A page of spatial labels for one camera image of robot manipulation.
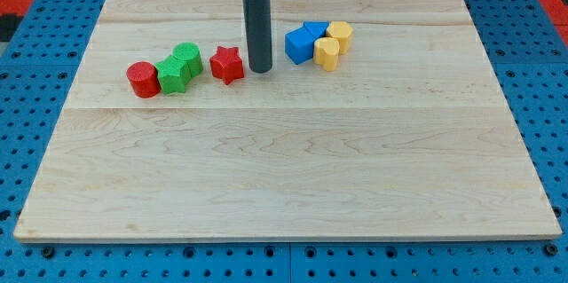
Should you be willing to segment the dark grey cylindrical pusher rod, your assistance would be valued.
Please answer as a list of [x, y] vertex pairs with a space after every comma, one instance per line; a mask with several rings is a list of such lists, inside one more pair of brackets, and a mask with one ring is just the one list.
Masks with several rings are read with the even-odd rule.
[[272, 69], [271, 0], [242, 0], [249, 68], [255, 73]]

